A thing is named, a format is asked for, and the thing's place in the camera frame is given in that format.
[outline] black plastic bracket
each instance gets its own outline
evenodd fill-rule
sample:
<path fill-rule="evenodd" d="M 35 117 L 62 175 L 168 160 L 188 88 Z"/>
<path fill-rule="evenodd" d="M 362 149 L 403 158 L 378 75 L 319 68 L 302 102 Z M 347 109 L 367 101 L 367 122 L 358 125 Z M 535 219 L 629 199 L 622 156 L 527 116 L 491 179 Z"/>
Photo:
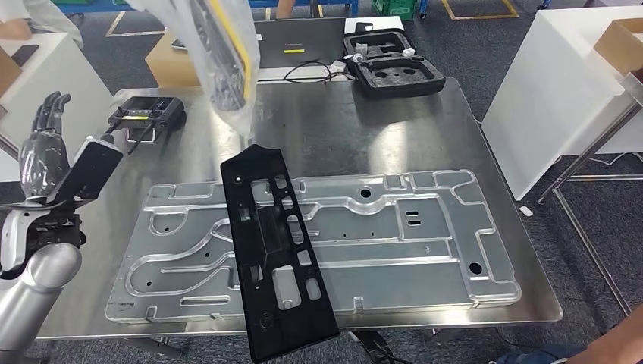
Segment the black plastic bracket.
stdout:
<path fill-rule="evenodd" d="M 331 301 L 279 149 L 252 145 L 221 163 L 253 362 L 263 362 L 339 334 Z M 258 207 L 252 186 L 267 180 L 274 205 Z M 301 231 L 293 239 L 290 224 Z M 301 263 L 298 253 L 309 259 Z M 283 307 L 273 271 L 290 265 L 301 298 Z M 311 286 L 317 289 L 312 293 Z"/>

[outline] white table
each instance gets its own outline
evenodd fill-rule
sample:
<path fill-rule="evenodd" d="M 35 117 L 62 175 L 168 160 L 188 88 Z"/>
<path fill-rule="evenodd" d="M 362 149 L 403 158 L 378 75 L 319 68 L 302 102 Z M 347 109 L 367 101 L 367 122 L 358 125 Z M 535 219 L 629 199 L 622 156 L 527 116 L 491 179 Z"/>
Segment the white table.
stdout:
<path fill-rule="evenodd" d="M 404 25 L 400 17 L 349 17 L 346 19 L 344 25 L 344 34 L 355 32 L 355 27 L 357 23 L 373 23 L 371 29 L 367 30 L 379 30 L 379 29 L 401 29 L 404 30 Z M 283 83 L 284 77 L 286 74 L 292 70 L 292 67 L 279 67 L 279 68 L 262 68 L 259 70 L 259 82 L 270 82 L 270 83 Z M 328 75 L 326 67 L 322 66 L 307 66 L 297 68 L 295 71 L 290 73 L 288 78 L 291 80 L 296 79 L 314 79 L 314 78 L 323 78 Z M 346 80 L 345 77 L 334 77 L 333 80 Z"/>
<path fill-rule="evenodd" d="M 642 6 L 539 11 L 491 103 L 482 130 L 515 199 L 561 155 L 578 155 L 632 101 L 594 44 Z M 643 151 L 639 113 L 599 153 Z"/>
<path fill-rule="evenodd" d="M 68 155 L 75 155 L 85 137 L 96 132 L 96 125 L 90 121 L 105 120 L 107 129 L 111 93 L 68 34 L 35 34 L 28 41 L 0 41 L 9 55 L 25 44 L 37 44 L 39 48 L 0 97 L 0 105 L 7 109 L 0 119 L 0 136 L 18 150 L 29 136 L 33 117 L 45 97 L 54 91 L 69 93 L 72 99 L 65 107 L 63 136 Z M 0 182 L 19 179 L 15 159 L 0 151 Z"/>

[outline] cable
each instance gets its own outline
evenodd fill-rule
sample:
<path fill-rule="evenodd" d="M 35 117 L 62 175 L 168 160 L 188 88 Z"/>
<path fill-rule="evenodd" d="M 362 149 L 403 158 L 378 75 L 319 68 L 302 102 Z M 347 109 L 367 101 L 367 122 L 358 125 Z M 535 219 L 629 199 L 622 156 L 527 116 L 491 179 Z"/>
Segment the cable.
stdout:
<path fill-rule="evenodd" d="M 550 353 L 550 352 L 546 351 L 545 349 L 543 349 L 543 348 L 541 348 L 541 347 L 536 347 L 536 346 L 534 346 L 534 345 L 526 345 L 526 344 L 516 344 L 516 343 L 512 343 L 511 341 L 509 341 L 509 340 L 505 339 L 505 338 L 504 338 L 504 336 L 502 336 L 502 334 L 500 333 L 500 329 L 499 329 L 499 328 L 495 328 L 495 329 L 496 329 L 496 334 L 498 334 L 498 337 L 499 337 L 502 341 L 504 341 L 506 344 L 509 344 L 509 345 L 511 345 L 512 347 L 528 347 L 528 348 L 530 348 L 530 349 L 535 349 L 535 350 L 542 351 L 543 353 L 546 353 L 547 355 L 552 356 L 552 357 L 553 357 L 553 358 L 555 358 L 556 360 L 561 360 L 561 359 L 562 359 L 560 356 L 558 356 L 558 355 L 553 355 L 552 353 Z"/>
<path fill-rule="evenodd" d="M 293 80 L 293 79 L 288 78 L 288 76 L 290 76 L 295 70 L 297 70 L 297 69 L 299 69 L 301 67 L 307 66 L 309 64 L 319 64 L 321 66 L 324 66 L 324 68 L 326 68 L 326 72 L 328 72 L 328 74 L 325 77 L 306 77 L 306 78 L 299 78 L 297 80 Z M 284 76 L 284 81 L 288 81 L 288 82 L 291 82 L 291 83 L 317 83 L 317 82 L 324 82 L 325 83 L 325 82 L 333 80 L 333 78 L 335 78 L 337 76 L 340 76 L 340 75 L 351 76 L 351 77 L 353 76 L 352 74 L 350 74 L 348 72 L 345 72 L 345 71 L 332 72 L 331 69 L 329 68 L 329 66 L 327 66 L 326 64 L 324 64 L 324 63 L 320 62 L 319 60 L 315 59 L 313 61 L 303 62 L 303 63 L 298 64 L 297 66 L 293 67 L 293 69 L 288 71 L 288 73 L 286 73 L 286 75 Z"/>
<path fill-rule="evenodd" d="M 395 357 L 395 356 L 390 355 L 389 353 L 387 353 L 387 352 L 386 352 L 386 350 L 382 349 L 382 348 L 379 346 L 379 344 L 378 344 L 378 343 L 374 343 L 374 344 L 375 344 L 375 346 L 377 347 L 377 348 L 376 348 L 376 349 L 377 349 L 377 351 L 379 351 L 379 352 L 380 352 L 380 354 L 382 354 L 383 356 L 386 356 L 388 359 L 393 360 L 394 362 L 401 362 L 402 364 L 412 364 L 412 363 L 411 363 L 410 361 L 408 361 L 408 360 L 400 359 L 400 358 L 398 358 L 398 357 Z"/>
<path fill-rule="evenodd" d="M 604 165 L 613 165 L 614 162 L 616 162 L 619 159 L 621 159 L 621 157 L 623 157 L 625 154 L 627 154 L 627 153 L 621 153 L 621 154 L 617 155 L 616 158 L 612 159 L 611 162 L 601 161 L 600 159 L 596 159 L 596 158 L 590 158 L 589 160 L 592 161 L 592 162 L 602 163 Z"/>

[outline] yellow label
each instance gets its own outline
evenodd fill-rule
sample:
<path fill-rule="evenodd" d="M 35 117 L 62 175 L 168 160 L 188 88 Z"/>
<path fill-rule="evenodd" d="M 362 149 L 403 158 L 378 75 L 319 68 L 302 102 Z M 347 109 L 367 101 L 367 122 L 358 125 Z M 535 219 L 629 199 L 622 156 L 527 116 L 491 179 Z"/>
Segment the yellow label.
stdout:
<path fill-rule="evenodd" d="M 147 116 L 129 116 L 125 115 L 123 116 L 123 120 L 147 120 L 149 117 Z"/>

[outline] person's arm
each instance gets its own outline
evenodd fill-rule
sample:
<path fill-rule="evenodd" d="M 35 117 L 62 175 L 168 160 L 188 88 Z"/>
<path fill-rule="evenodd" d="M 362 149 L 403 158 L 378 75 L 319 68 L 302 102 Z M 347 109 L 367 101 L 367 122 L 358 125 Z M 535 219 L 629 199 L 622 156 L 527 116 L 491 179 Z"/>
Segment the person's arm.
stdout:
<path fill-rule="evenodd" d="M 643 359 L 643 305 L 567 364 L 636 364 Z"/>
<path fill-rule="evenodd" d="M 0 23 L 0 39 L 28 40 L 31 38 L 31 29 L 24 19 L 13 19 Z"/>
<path fill-rule="evenodd" d="M 23 0 L 0 0 L 0 39 L 31 38 L 31 29 L 25 20 L 29 18 Z"/>

